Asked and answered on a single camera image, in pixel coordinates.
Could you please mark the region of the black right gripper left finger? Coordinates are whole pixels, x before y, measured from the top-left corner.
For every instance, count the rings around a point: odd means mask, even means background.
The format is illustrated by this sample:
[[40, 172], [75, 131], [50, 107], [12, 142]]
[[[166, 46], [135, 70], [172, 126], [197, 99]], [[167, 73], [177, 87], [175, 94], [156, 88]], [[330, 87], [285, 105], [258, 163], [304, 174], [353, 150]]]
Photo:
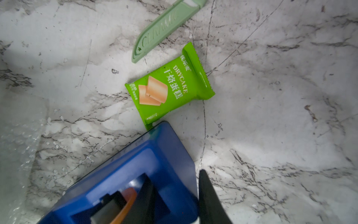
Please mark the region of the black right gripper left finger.
[[146, 177], [134, 204], [123, 220], [123, 224], [154, 224], [157, 191]]

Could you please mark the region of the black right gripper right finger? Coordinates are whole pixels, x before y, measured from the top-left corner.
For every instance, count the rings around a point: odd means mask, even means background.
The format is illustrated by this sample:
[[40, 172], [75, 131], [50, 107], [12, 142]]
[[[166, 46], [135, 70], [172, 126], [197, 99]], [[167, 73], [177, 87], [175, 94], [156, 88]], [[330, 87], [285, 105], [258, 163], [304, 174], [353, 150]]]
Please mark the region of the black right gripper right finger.
[[200, 224], [232, 224], [211, 184], [207, 172], [199, 172]]

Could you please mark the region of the blue tape dispenser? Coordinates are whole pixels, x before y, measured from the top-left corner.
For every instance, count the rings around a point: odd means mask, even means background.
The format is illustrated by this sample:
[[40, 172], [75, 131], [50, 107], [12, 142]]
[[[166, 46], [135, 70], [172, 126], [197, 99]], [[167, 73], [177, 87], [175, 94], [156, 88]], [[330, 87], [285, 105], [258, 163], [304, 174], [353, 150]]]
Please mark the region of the blue tape dispenser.
[[155, 223], [197, 220], [195, 164], [171, 125], [163, 121], [73, 184], [40, 223], [88, 224], [105, 196], [127, 188], [140, 191], [146, 178], [158, 193]]

